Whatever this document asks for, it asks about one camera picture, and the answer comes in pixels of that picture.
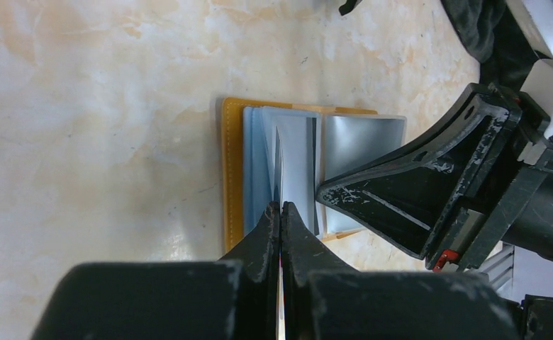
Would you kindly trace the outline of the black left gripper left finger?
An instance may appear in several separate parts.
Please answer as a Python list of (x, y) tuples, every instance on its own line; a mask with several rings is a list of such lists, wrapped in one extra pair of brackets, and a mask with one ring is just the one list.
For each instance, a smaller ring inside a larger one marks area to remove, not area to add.
[(34, 339), (275, 339), (280, 207), (216, 261), (82, 263)]

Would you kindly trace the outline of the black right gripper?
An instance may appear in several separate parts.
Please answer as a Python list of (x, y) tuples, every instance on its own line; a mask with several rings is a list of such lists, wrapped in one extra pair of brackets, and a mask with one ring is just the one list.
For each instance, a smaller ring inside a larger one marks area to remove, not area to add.
[(553, 262), (553, 61), (518, 91), (469, 84), (423, 134), (316, 198), (433, 271), (478, 268), (500, 241)]

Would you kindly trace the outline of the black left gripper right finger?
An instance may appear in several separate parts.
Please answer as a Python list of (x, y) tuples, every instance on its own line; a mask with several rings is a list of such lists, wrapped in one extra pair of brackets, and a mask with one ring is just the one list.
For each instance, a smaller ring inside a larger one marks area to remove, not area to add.
[(354, 269), (281, 213), (287, 339), (517, 339), (502, 299), (467, 273)]

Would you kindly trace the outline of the black flower-pattern blanket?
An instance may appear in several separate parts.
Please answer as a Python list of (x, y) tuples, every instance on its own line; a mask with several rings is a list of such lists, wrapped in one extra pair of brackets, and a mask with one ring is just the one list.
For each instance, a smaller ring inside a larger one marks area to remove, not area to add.
[(462, 45), (480, 64), (479, 82), (519, 91), (544, 55), (531, 48), (506, 2), (442, 0), (441, 4)]

